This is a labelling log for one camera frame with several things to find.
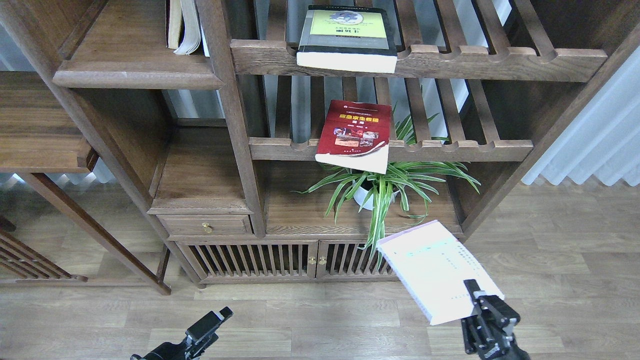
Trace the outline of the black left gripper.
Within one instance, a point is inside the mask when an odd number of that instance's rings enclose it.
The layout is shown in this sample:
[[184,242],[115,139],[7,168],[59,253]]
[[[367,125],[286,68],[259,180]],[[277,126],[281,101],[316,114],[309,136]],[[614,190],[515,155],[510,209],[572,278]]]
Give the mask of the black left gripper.
[[186,337],[179,344],[163,342],[145,356],[132,354],[132,360],[198,360],[205,350],[218,340],[216,330],[221,323],[224,323],[234,312],[229,306],[225,306],[214,312],[219,320],[205,321],[199,320],[190,326],[186,331]]

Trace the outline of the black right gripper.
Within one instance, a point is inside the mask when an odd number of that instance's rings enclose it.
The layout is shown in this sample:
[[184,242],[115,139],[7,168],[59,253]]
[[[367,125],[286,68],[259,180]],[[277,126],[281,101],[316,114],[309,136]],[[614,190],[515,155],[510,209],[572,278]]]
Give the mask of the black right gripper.
[[514,327],[521,321],[518,312],[496,295],[487,295],[475,279],[463,281],[474,312],[461,319],[462,339],[467,354],[481,360],[530,360],[519,348]]

